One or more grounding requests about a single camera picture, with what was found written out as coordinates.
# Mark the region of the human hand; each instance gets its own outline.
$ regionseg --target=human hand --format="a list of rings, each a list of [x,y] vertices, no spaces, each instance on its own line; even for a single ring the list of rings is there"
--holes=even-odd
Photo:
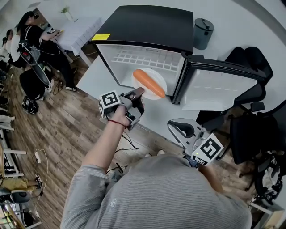
[[[119,105],[112,117],[112,120],[119,122],[121,124],[123,124],[124,126],[129,126],[130,125],[130,121],[128,120],[128,118],[125,116],[126,114],[126,107]]]

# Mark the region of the shoe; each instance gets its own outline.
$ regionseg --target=shoe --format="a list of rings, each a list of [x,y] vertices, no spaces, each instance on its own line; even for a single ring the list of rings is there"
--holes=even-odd
[[[39,174],[36,174],[35,181],[38,182],[38,188],[42,189],[43,188],[43,181],[40,178]]]
[[[55,81],[52,79],[52,80],[50,81],[50,86],[49,86],[49,88],[47,88],[47,90],[48,90],[49,93],[52,92],[54,85],[55,85]]]
[[[157,153],[157,156],[158,156],[158,155],[161,155],[161,154],[165,154],[165,153],[166,153],[166,152],[165,152],[164,150],[160,149],[159,152]]]
[[[77,68],[72,68],[72,73],[75,74],[77,72]]]
[[[77,88],[76,88],[76,87],[74,87],[74,88],[66,87],[66,89],[67,89],[67,90],[69,90],[69,91],[76,91],[76,90],[77,90]]]

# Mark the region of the gray sweater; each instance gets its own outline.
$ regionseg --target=gray sweater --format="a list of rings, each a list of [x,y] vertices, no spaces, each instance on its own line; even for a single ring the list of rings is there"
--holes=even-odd
[[[81,167],[71,182],[61,228],[249,229],[252,223],[242,200],[215,192],[177,156],[146,157],[110,190],[108,185],[103,169]]]

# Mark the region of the white wire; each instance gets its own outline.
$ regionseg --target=white wire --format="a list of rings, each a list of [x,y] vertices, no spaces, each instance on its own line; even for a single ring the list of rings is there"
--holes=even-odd
[[[46,156],[46,152],[45,152],[44,149],[36,149],[35,152],[37,152],[37,150],[38,150],[38,151],[44,151],[45,156]],[[43,188],[43,193],[45,192],[46,182],[47,182],[47,180],[48,180],[48,173],[49,173],[48,158],[47,158],[47,156],[46,156],[46,181],[45,181],[45,185],[44,185],[44,188]],[[38,203],[39,203],[40,198],[41,198],[41,196],[39,196],[39,198],[38,198],[38,200],[37,200],[37,204],[36,204],[36,206],[35,206],[35,211],[37,211],[37,206],[38,206]]]
[[[93,54],[93,53],[96,53],[97,51],[95,51],[95,52],[92,52],[92,53],[89,53],[89,54],[87,54],[87,55],[91,55],[91,54]],[[72,61],[74,61],[74,60],[76,60],[76,59],[79,59],[80,58],[80,56],[79,57],[77,57],[77,58],[74,58]]]

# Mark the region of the wooden floor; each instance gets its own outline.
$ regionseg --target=wooden floor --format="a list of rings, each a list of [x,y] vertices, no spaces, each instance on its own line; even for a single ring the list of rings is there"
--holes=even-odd
[[[77,59],[73,66],[78,67],[76,80],[78,81],[87,69],[81,59]],[[39,228],[58,229],[63,213],[71,179],[79,169],[85,154],[96,143],[105,125],[99,120],[98,101],[82,91],[76,93],[63,89],[57,95],[47,94],[44,101],[39,101],[39,111],[36,115],[29,115],[22,109],[24,97],[19,83],[20,70],[15,69],[12,78],[7,80],[9,112],[16,116],[12,123],[15,131],[9,133],[12,149],[26,150],[27,155],[19,157],[22,170],[29,179],[34,178],[35,164],[33,154],[36,149],[44,149],[48,158],[48,180],[44,195],[40,198],[37,211],[42,225]],[[126,150],[116,153],[111,167],[115,162],[121,166],[130,164],[144,157],[146,153],[156,154],[160,149],[166,153],[182,155],[182,149],[163,137],[135,127],[128,133],[139,150]],[[226,139],[219,136],[226,144]],[[118,148],[129,148],[129,143],[122,139]],[[36,172],[43,181],[46,179],[46,159],[40,153],[42,162]],[[233,192],[248,201],[252,196],[252,188],[245,192],[250,178],[239,178],[241,171],[249,171],[252,165],[235,165],[228,153],[221,161],[214,163],[217,176],[225,191]]]

